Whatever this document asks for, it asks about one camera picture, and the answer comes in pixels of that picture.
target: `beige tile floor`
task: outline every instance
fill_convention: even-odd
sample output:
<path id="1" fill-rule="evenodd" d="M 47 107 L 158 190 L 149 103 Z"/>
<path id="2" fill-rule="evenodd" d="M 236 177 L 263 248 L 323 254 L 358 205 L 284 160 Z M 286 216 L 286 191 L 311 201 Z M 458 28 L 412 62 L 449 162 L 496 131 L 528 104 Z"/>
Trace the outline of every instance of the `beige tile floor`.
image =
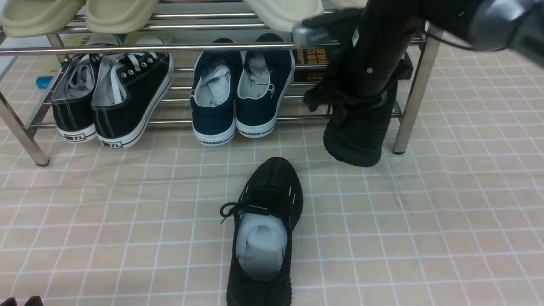
<path id="1" fill-rule="evenodd" d="M 47 61 L 20 58 L 0 83 L 23 118 L 43 93 L 34 80 Z M 400 87 L 405 97 L 409 83 Z M 323 122 L 217 149 L 198 145 L 190 127 L 149 128 L 120 152 L 40 130 L 47 168 L 0 124 L 0 298 L 225 305 L 233 223 L 220 224 L 219 207 L 279 155 L 305 192 L 293 305 L 542 304 L 543 89 L 544 72 L 509 52 L 442 47 L 408 152 L 391 154 L 393 122 L 368 169 L 326 153 Z M 303 112 L 297 102 L 282 108 Z M 157 112 L 189 114 L 187 105 Z"/>

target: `slipper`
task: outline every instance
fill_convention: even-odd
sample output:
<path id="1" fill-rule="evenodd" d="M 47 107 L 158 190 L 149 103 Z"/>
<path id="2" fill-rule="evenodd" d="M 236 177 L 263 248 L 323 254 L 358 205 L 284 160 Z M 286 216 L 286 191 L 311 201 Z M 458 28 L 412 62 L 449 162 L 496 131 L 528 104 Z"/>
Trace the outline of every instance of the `slipper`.
<path id="1" fill-rule="evenodd" d="M 159 0 L 87 0 L 85 22 L 95 33 L 124 34 L 143 28 Z"/>
<path id="2" fill-rule="evenodd" d="M 85 0 L 8 0 L 2 11 L 5 34 L 32 37 L 64 28 Z"/>
<path id="3" fill-rule="evenodd" d="M 368 0 L 329 0 L 339 8 L 364 8 Z"/>
<path id="4" fill-rule="evenodd" d="M 321 0 L 244 0 L 265 25 L 274 30 L 291 32 L 302 20 L 322 14 Z"/>

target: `black cable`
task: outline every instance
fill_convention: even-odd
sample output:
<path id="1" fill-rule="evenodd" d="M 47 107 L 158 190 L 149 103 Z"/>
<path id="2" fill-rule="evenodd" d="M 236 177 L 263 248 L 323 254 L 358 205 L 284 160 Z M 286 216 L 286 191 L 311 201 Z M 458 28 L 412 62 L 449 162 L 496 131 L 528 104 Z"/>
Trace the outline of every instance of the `black cable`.
<path id="1" fill-rule="evenodd" d="M 439 38 L 425 30 L 423 30 L 423 34 L 427 35 L 428 37 L 431 37 L 432 39 L 434 40 L 438 40 L 439 42 L 442 42 L 448 46 L 451 46 L 451 47 L 454 47 L 454 48 L 458 48 L 458 49 L 462 49 L 462 50 L 467 50 L 467 51 L 474 51 L 474 52 L 481 52 L 479 50 L 476 50 L 474 47 L 472 46 L 463 46 L 463 45 L 458 45 L 454 42 L 451 42 L 451 41 L 447 41 L 447 40 L 444 40 L 442 38 Z M 502 50 L 506 50 L 506 47 L 504 48 L 500 48 L 500 49 L 497 49 L 497 50 L 494 50 L 493 52 L 497 52 L 497 51 L 502 51 Z"/>

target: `shoe rack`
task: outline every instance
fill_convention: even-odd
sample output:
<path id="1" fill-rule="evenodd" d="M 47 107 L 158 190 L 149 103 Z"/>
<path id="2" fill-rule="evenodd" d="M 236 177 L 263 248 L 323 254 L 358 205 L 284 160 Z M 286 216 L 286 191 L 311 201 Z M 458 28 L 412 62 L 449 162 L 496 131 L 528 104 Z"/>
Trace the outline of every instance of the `shoe rack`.
<path id="1" fill-rule="evenodd" d="M 226 3 L 226 2 L 238 2 L 239 0 L 162 0 L 161 3 Z M 228 20 L 237 19 L 244 20 L 243 23 L 229 23 Z M 73 19 L 73 22 L 83 22 L 85 16 L 77 15 Z M 248 29 L 268 29 L 264 23 L 262 23 L 257 15 L 253 12 L 239 12 L 239 13 L 202 13 L 202 14 L 153 14 L 152 21 L 168 20 L 176 21 L 176 24 L 171 25 L 147 25 L 142 28 L 142 32 L 157 32 L 157 31 L 188 31 L 188 30 L 248 30 Z M 197 21 L 197 24 L 188 24 L 188 20 Z M 68 54 L 86 54 L 86 53 L 123 53 L 123 52 L 165 52 L 165 51 L 210 51 L 210 50 L 285 50 L 295 49 L 292 42 L 275 42 L 275 43 L 243 43 L 243 44 L 195 44 L 195 45 L 158 45 L 158 46 L 104 46 L 104 47 L 65 47 L 59 34 L 66 33 L 88 33 L 89 31 L 85 27 L 85 24 L 75 26 L 66 26 L 58 33 L 48 34 L 51 47 L 40 48 L 5 48 L 0 49 L 0 56 L 45 56 L 55 55 L 61 62 L 62 68 L 58 71 L 57 75 L 51 81 L 49 87 L 43 96 L 43 99 L 38 102 L 36 108 L 28 122 L 23 123 L 15 111 L 10 107 L 9 102 L 4 95 L 0 92 L 0 118 L 4 120 L 8 128 L 15 135 L 17 140 L 24 147 L 28 155 L 34 160 L 37 166 L 45 167 L 49 163 L 49 159 L 45 156 L 42 149 L 38 146 L 34 140 L 34 136 L 40 128 L 56 128 L 54 122 L 43 122 L 45 115 L 47 114 L 51 105 L 51 95 L 54 87 L 60 80 L 60 76 L 63 75 L 68 63 Z M 442 30 L 429 26 L 428 32 L 434 34 L 437 37 L 442 36 Z M 7 37 L 4 34 L 4 30 L 0 28 L 0 44 L 4 42 Z M 397 101 L 392 117 L 398 118 L 400 126 L 393 147 L 395 154 L 403 154 L 406 151 L 408 140 L 412 132 L 412 128 L 416 121 L 416 116 L 421 104 L 423 94 L 429 80 L 429 76 L 432 71 L 432 66 L 436 55 L 438 53 L 438 47 L 440 43 L 434 39 L 427 39 L 422 35 L 416 36 L 413 45 L 417 45 L 421 51 L 420 58 L 418 60 L 417 68 L 413 78 L 412 86 L 408 99 L 405 103 Z M 328 45 L 336 45 L 334 42 L 328 43 Z M 305 66 L 305 69 L 322 68 L 324 65 L 311 65 Z M 187 74 L 193 72 L 193 67 L 175 67 L 175 73 Z M 312 87 L 317 83 L 293 83 L 291 87 Z M 191 84 L 185 86 L 172 86 L 170 90 L 174 91 L 190 91 Z M 302 102 L 303 96 L 301 95 L 286 95 L 285 100 L 299 100 Z M 161 103 L 189 103 L 189 99 L 164 99 Z M 278 117 L 278 121 L 301 121 L 301 120 L 323 120 L 327 119 L 327 115 L 299 115 L 299 116 L 282 116 Z M 179 118 L 160 120 L 155 119 L 149 122 L 150 125 L 172 125 L 172 124 L 190 124 L 191 119 Z"/>

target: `shoe rack leg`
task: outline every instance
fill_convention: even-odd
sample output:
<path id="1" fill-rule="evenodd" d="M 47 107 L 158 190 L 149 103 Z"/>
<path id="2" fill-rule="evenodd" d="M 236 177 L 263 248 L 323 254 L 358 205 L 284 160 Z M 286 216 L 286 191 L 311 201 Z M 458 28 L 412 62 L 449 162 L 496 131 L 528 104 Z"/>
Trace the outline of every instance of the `shoe rack leg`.
<path id="1" fill-rule="evenodd" d="M 439 38 L 441 38 L 443 34 L 443 30 L 438 29 L 433 25 L 429 25 L 428 31 Z M 428 38 L 427 41 L 424 42 L 423 48 L 421 48 L 421 56 L 419 57 L 419 63 L 417 64 L 416 73 L 413 78 L 412 88 L 410 89 L 408 100 L 406 101 L 404 114 L 393 146 L 393 153 L 397 155 L 404 154 L 406 152 L 406 147 L 408 147 L 408 140 L 410 139 L 413 125 L 416 122 L 417 113 L 421 101 L 423 100 L 423 94 L 425 94 L 439 47 L 439 41 Z"/>
<path id="2" fill-rule="evenodd" d="M 52 47 L 64 47 L 63 40 L 60 39 L 59 34 L 47 34 L 46 36 Z M 61 65 L 70 59 L 67 55 L 62 54 L 58 54 L 57 58 L 59 59 Z"/>
<path id="3" fill-rule="evenodd" d="M 8 100 L 5 99 L 1 92 L 0 100 L 2 100 L 2 103 L 0 103 L 0 118 L 4 120 L 13 135 L 15 135 L 28 155 L 34 160 L 34 163 L 40 167 L 47 166 L 47 164 L 49 164 L 49 159 L 45 156 L 34 138 L 24 128 L 23 122 L 19 119 L 13 108 L 9 105 Z"/>
<path id="4" fill-rule="evenodd" d="M 60 39 L 59 34 L 47 34 L 47 40 L 49 40 L 49 43 L 52 47 L 64 47 L 63 41 L 62 39 Z M 36 135 L 37 132 L 37 129 L 33 127 L 33 124 L 43 122 L 45 116 L 47 115 L 50 106 L 48 104 L 45 104 L 44 102 L 51 100 L 53 89 L 57 86 L 57 83 L 60 80 L 62 74 L 64 73 L 64 69 L 66 68 L 65 64 L 70 58 L 66 55 L 57 55 L 57 59 L 60 62 L 61 68 L 57 72 L 56 76 L 51 80 L 49 86 L 47 87 L 47 93 L 43 96 L 41 101 L 38 102 L 38 105 L 32 112 L 32 115 L 30 116 L 30 119 L 26 124 L 26 129 L 32 137 Z"/>

